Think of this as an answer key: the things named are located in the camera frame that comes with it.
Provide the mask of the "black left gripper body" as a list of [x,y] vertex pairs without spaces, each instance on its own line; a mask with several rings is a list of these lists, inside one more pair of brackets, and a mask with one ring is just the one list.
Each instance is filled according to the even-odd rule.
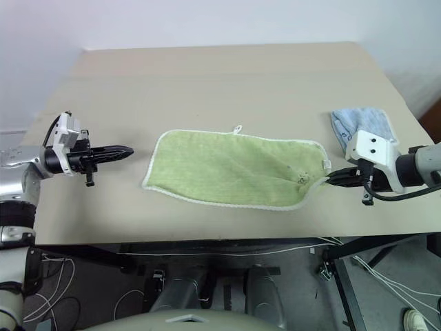
[[74,147],[68,153],[68,163],[73,172],[85,175],[87,187],[95,185],[94,173],[98,171],[96,160],[99,148],[93,148],[90,144],[89,131],[83,129]]

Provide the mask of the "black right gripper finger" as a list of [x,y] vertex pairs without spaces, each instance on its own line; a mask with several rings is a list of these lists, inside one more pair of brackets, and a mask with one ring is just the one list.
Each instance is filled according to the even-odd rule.
[[347,180],[357,177],[357,167],[343,168],[333,171],[328,177],[332,180]]
[[359,177],[329,177],[326,180],[326,183],[338,187],[344,187],[344,188],[354,188],[354,187],[360,187],[360,178]]

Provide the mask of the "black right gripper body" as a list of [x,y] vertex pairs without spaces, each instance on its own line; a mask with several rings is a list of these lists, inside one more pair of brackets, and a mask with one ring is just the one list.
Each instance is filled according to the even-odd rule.
[[379,169],[375,168],[374,164],[365,159],[359,159],[356,168],[357,186],[363,187],[362,204],[365,206],[372,206],[373,200],[377,199],[385,202],[393,202],[393,197],[387,197],[375,191],[375,188],[380,188],[381,192],[385,192],[391,187],[386,175]]

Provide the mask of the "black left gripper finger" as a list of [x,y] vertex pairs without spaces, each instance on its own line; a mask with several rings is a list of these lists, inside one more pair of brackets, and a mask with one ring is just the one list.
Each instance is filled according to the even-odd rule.
[[127,146],[101,146],[92,148],[94,155],[131,155],[134,150]]
[[104,154],[94,154],[94,163],[109,163],[126,159],[132,155],[132,152],[111,152]]

